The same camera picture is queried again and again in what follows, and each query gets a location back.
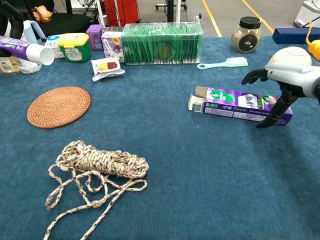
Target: snack packet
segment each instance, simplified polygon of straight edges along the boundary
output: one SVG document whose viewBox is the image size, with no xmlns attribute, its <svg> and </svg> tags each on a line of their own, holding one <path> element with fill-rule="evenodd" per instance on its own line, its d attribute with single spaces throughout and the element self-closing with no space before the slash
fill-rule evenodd
<svg viewBox="0 0 320 240">
<path fill-rule="evenodd" d="M 117 57 L 91 60 L 91 63 L 94 72 L 92 80 L 94 82 L 103 78 L 116 77 L 126 72 L 120 68 L 119 59 Z"/>
</svg>

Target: green packets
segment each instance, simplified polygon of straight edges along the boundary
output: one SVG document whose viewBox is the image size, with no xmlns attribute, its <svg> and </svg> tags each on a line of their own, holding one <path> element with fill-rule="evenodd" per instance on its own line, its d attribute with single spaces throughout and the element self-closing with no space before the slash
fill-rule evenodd
<svg viewBox="0 0 320 240">
<path fill-rule="evenodd" d="M 200 63 L 203 35 L 199 22 L 126 24 L 121 37 L 125 63 Z"/>
</svg>

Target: purple box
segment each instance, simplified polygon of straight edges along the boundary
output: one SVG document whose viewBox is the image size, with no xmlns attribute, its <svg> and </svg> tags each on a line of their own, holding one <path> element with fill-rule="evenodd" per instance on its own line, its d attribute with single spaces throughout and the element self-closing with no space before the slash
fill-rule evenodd
<svg viewBox="0 0 320 240">
<path fill-rule="evenodd" d="M 101 42 L 102 24 L 92 24 L 87 30 L 86 34 L 89 35 L 89 42 L 91 50 L 103 50 Z"/>
<path fill-rule="evenodd" d="M 195 95 L 190 96 L 188 109 L 197 113 L 260 122 L 270 115 L 277 100 L 278 97 L 270 95 L 197 86 Z M 292 115 L 291 107 L 289 107 L 276 125 L 287 125 Z"/>
</svg>

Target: yellow floor line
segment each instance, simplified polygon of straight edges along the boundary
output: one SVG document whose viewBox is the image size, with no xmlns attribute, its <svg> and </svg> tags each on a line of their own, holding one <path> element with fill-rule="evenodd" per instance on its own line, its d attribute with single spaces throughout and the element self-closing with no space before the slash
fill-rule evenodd
<svg viewBox="0 0 320 240">
<path fill-rule="evenodd" d="M 216 31 L 216 34 L 218 35 L 219 38 L 221 38 L 221 37 L 222 37 L 221 32 L 220 32 L 220 30 L 219 30 L 219 28 L 218 28 L 218 25 L 217 25 L 217 23 L 216 23 L 216 21 L 215 21 L 214 16 L 212 15 L 212 13 L 211 13 L 208 5 L 207 5 L 206 0 L 202 0 L 202 2 L 203 2 L 203 5 L 204 5 L 206 11 L 207 11 L 208 14 L 209 14 L 209 17 L 211 18 L 211 22 L 212 22 L 212 24 L 213 24 L 213 26 L 214 26 L 214 29 L 215 29 L 215 31 Z"/>
<path fill-rule="evenodd" d="M 264 23 L 264 25 L 271 31 L 271 33 L 274 33 L 274 29 L 247 3 L 245 0 L 241 0 L 247 7 L 248 9 L 253 12 L 254 15 L 256 15 L 261 21 Z"/>
</svg>

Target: blue carpet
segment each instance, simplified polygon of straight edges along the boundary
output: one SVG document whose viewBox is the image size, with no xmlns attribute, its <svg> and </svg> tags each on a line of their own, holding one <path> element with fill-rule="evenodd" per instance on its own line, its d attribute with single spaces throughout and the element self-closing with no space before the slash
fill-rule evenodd
<svg viewBox="0 0 320 240">
<path fill-rule="evenodd" d="M 206 38 L 203 44 L 204 63 L 243 56 L 233 52 L 229 38 Z M 287 126 L 267 129 L 187 109 L 197 85 L 278 96 L 273 81 L 241 80 L 285 47 L 264 37 L 245 55 L 248 67 L 124 65 L 125 75 L 98 82 L 91 80 L 90 62 L 64 59 L 32 75 L 0 73 L 0 239 L 41 239 L 58 214 L 84 204 L 73 183 L 55 209 L 45 209 L 58 186 L 48 168 L 76 140 L 137 154 L 150 166 L 147 189 L 125 192 L 89 240 L 320 239 L 318 101 L 299 99 Z M 92 59 L 103 56 L 93 52 Z M 61 86 L 86 89 L 88 112 L 55 129 L 30 125 L 32 101 Z M 67 215 L 51 239 L 80 239 L 106 206 Z"/>
</svg>

